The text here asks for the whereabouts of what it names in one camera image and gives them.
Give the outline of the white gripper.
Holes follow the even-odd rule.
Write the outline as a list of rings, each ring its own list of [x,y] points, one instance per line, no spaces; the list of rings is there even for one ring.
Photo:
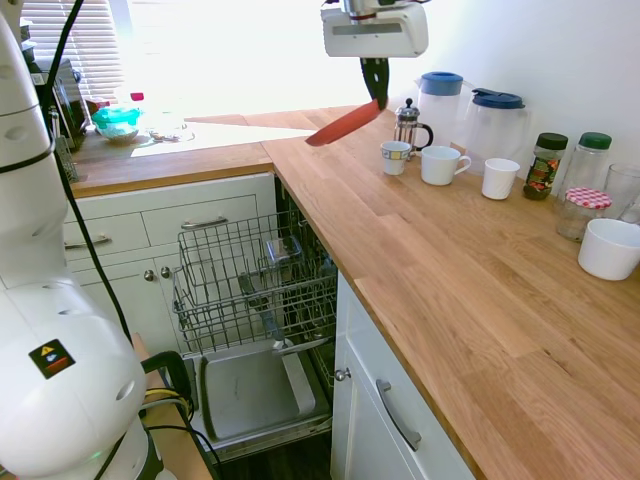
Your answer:
[[[323,7],[321,21],[326,53],[360,58],[367,91],[380,111],[388,103],[387,58],[415,58],[429,44],[426,12],[420,3],[340,3]]]

